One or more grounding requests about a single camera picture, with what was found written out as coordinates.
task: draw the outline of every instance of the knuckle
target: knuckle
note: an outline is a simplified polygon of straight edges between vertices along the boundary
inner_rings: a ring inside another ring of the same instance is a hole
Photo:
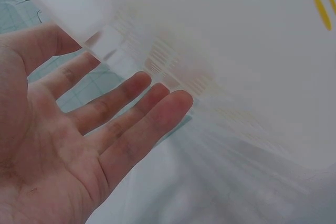
[[[133,95],[133,90],[131,87],[129,87],[126,83],[123,83],[121,86],[120,86],[120,89],[121,89],[121,92],[124,96],[124,98],[126,100],[133,100],[134,99],[134,95]]]
[[[71,86],[74,86],[76,84],[76,75],[70,68],[62,67],[61,73],[67,79]]]
[[[111,122],[106,125],[108,132],[112,133],[112,135],[116,138],[120,138],[123,134],[123,127],[118,122]]]
[[[105,122],[109,119],[111,108],[104,98],[99,98],[93,101],[92,106],[99,115],[100,122]]]
[[[138,162],[138,159],[137,159],[138,150],[134,144],[131,144],[129,141],[123,142],[121,146],[121,151],[123,154],[126,155],[130,163]]]

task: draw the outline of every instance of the hand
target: hand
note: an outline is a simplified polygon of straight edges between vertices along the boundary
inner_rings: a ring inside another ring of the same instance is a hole
[[[54,24],[0,36],[1,223],[85,222],[193,103],[186,92],[169,94],[156,84],[110,121],[150,85],[139,72],[63,113],[56,100],[99,61],[84,53],[35,83],[28,84],[27,76],[50,57],[77,49]]]

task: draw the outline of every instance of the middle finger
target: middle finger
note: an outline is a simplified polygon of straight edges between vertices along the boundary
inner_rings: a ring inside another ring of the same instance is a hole
[[[116,89],[67,115],[78,131],[85,135],[108,122],[123,107],[137,98],[151,84],[151,81],[148,74],[138,72]]]
[[[150,91],[129,111],[108,122],[99,131],[88,136],[88,141],[93,143],[97,151],[102,154],[118,139],[126,130],[138,123],[151,111],[163,98],[169,95],[169,89],[163,84],[157,83]]]

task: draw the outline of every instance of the palm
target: palm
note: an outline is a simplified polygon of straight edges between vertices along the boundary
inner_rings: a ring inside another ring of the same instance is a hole
[[[150,84],[147,74],[138,73],[86,106],[61,112],[56,100],[98,61],[83,54],[28,85],[27,75],[48,57],[78,48],[59,29],[63,48],[55,42],[54,50],[52,45],[41,46],[39,36],[48,37],[55,29],[47,25],[0,40],[5,45],[1,50],[5,57],[0,59],[4,69],[0,71],[0,190],[5,189],[0,207],[15,208],[11,216],[18,221],[84,222],[192,103],[186,93],[169,95],[157,84],[134,108],[110,121]],[[13,41],[27,40],[27,33],[37,35],[14,48]],[[29,51],[25,45],[38,49],[25,56]],[[28,62],[30,57],[37,60]]]

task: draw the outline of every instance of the finger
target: finger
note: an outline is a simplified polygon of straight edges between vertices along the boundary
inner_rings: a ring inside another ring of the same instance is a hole
[[[55,55],[64,55],[80,46],[54,23],[0,36],[0,46],[22,58],[27,75]]]
[[[99,155],[110,147],[126,130],[139,122],[147,113],[169,95],[169,89],[158,83],[129,111],[107,123],[102,129],[88,137],[96,146]]]
[[[99,60],[90,53],[84,52],[36,83],[46,87],[57,100],[75,86],[86,74],[96,68],[99,63]]]
[[[192,104],[192,97],[184,91],[166,96],[99,157],[110,190],[148,154],[161,137],[178,125]]]
[[[78,131],[85,135],[108,122],[123,107],[137,98],[151,84],[151,81],[148,74],[136,73],[111,92],[69,112],[68,116]]]

